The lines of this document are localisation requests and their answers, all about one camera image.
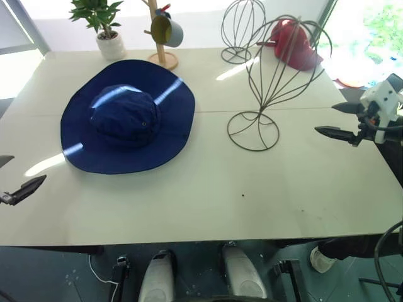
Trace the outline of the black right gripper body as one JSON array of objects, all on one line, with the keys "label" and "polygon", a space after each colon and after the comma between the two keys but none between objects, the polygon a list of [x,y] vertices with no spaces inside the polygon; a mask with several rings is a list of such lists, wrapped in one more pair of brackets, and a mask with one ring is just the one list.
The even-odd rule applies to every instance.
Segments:
[{"label": "black right gripper body", "polygon": [[362,104],[358,105],[357,117],[359,121],[358,129],[359,132],[357,134],[357,145],[361,143],[362,140],[375,140],[376,130],[376,121],[373,122],[372,119],[377,117],[378,113],[378,104],[374,101],[371,101],[369,106],[366,108]]}]

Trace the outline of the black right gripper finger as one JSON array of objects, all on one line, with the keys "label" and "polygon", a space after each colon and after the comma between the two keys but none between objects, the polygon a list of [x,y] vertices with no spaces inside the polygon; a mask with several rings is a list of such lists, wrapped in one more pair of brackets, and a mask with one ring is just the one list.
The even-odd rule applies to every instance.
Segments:
[{"label": "black right gripper finger", "polygon": [[354,147],[357,147],[360,144],[358,137],[352,131],[342,130],[334,126],[316,126],[314,129],[326,137],[348,142]]},{"label": "black right gripper finger", "polygon": [[363,112],[363,105],[361,103],[342,102],[333,105],[332,109],[338,110],[342,113],[358,115]]}]

